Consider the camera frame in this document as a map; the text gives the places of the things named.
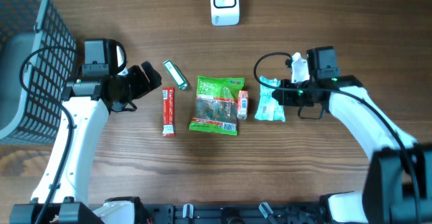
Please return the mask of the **red chocolate bar wrapper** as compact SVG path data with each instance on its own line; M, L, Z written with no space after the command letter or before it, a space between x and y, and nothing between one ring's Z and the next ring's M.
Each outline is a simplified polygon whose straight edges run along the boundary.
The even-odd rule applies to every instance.
M174 137L174 87L163 89L163 136Z

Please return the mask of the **mint green wipes packet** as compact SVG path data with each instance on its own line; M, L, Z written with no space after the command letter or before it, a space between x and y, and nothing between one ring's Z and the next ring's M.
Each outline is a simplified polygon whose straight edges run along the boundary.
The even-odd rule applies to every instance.
M260 85L259 105L254 116L260 121L286 121L284 107L272 97L274 89Z

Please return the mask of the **green white small packet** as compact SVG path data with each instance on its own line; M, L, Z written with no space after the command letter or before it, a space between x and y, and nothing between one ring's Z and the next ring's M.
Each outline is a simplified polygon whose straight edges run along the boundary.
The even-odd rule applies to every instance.
M180 90L186 90L188 88L187 80L171 60L164 61L163 66Z

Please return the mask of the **small orange white box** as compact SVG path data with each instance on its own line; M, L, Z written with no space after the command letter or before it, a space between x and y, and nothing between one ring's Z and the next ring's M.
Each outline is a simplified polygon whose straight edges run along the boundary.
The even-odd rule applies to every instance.
M246 90L241 90L238 93L237 118L246 119L247 115L248 115L248 92Z

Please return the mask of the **green gummy candy bag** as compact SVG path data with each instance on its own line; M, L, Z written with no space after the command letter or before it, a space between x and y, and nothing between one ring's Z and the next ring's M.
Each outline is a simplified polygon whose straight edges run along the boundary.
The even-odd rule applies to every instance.
M238 95L243 87L244 78L198 76L189 130L237 136Z

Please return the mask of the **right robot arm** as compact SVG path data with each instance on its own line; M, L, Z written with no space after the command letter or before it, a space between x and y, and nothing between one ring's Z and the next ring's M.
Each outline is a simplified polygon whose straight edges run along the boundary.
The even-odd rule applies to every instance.
M340 120L368 157L363 190L325 197L334 223L431 222L431 145L400 129L371 100L354 76L343 76L333 47L309 49L306 57L288 55L291 77L273 98L303 109L320 104Z

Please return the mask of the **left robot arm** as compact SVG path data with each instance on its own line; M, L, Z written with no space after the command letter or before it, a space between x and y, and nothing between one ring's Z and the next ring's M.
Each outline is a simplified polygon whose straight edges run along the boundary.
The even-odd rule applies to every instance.
M90 168L110 113L135 112L134 100L160 87L161 75L145 61L126 67L124 46L113 39L88 39L84 63L55 99L29 94L58 106L61 123L49 163L28 204L16 204L10 223L149 223L151 214L139 197L110 198L88 205Z

